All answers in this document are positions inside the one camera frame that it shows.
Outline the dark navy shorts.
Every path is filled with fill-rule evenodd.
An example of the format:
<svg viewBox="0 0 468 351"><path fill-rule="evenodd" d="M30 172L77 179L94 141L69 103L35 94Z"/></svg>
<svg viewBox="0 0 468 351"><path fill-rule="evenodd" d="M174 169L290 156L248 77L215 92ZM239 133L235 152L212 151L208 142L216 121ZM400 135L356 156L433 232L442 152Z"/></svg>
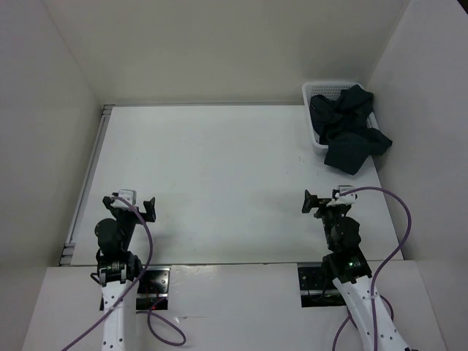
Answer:
<svg viewBox="0 0 468 351"><path fill-rule="evenodd" d="M382 156L393 145L381 131L367 126L373 101L374 94L358 86L341 93L330 109L333 121L322 132L322 143L328 144L325 165L353 176L370 156Z"/></svg>

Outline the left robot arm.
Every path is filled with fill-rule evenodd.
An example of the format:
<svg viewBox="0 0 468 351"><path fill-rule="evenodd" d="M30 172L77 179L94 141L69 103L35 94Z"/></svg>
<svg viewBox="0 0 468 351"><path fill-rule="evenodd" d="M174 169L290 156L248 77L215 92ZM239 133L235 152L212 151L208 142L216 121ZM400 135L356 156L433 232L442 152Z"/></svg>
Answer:
<svg viewBox="0 0 468 351"><path fill-rule="evenodd" d="M146 268L129 251L137 224L145 229L156 221L155 198L143 203L144 211L135 205L135 194L114 193L103 203L110 218L99 221L97 237L97 278L102 287L103 350L135 350L136 294L146 283Z"/></svg>

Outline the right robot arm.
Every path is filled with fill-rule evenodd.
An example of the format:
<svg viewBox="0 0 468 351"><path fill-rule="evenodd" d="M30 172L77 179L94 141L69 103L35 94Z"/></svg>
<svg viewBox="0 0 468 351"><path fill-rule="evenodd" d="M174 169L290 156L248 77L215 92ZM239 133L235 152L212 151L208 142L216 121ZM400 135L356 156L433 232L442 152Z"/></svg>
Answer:
<svg viewBox="0 0 468 351"><path fill-rule="evenodd" d="M389 261L401 249L398 246L373 272L359 247L360 224L347 215L357 200L357 193L363 190L376 190L390 195L408 211L400 197L388 190L365 186L338 186L330 197L321 198L304 192L301 212L307 214L315 210L314 218L322 221L325 239L330 254L324 256L320 276L328 287L335 287L347 307L346 320L341 324L333 339L332 349L336 349L338 338L348 322L352 322L359 332L365 350L410 350L393 322L390 303L376 288L376 280Z"/></svg>

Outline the white perforated plastic basket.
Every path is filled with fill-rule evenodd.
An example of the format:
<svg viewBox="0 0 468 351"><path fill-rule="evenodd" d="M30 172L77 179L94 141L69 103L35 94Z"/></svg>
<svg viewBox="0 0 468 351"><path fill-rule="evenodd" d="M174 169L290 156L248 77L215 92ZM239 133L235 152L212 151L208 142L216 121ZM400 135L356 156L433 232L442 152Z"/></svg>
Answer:
<svg viewBox="0 0 468 351"><path fill-rule="evenodd" d="M353 86L363 89L363 85L354 81L345 80L313 80L302 85L303 104L314 152L325 156L328 144L322 143L322 132L329 120L330 109L344 90Z"/></svg>

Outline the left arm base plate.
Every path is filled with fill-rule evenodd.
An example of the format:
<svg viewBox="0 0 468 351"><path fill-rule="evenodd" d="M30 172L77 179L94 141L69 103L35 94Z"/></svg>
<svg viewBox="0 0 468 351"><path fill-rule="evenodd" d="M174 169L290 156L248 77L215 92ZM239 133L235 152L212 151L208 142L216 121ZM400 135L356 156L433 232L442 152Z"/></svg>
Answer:
<svg viewBox="0 0 468 351"><path fill-rule="evenodd" d="M109 279L116 278L117 282L123 282L123 278L127 277L127 269L124 264L120 264L119 269L110 267L110 271L106 273L106 282ZM90 277L99 285L103 282L101 276L104 273L90 273ZM136 309L142 310L167 310L167 295L169 290L170 268L169 267L150 267L143 277L137 281L136 287L131 292L136 295Z"/></svg>

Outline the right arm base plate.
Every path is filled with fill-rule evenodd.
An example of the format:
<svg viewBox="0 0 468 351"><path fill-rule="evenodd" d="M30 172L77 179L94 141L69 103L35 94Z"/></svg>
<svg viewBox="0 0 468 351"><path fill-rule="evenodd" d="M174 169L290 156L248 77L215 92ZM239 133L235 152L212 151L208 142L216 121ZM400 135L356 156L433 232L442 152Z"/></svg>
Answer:
<svg viewBox="0 0 468 351"><path fill-rule="evenodd" d="M345 302L318 264L298 265L301 307L344 306Z"/></svg>

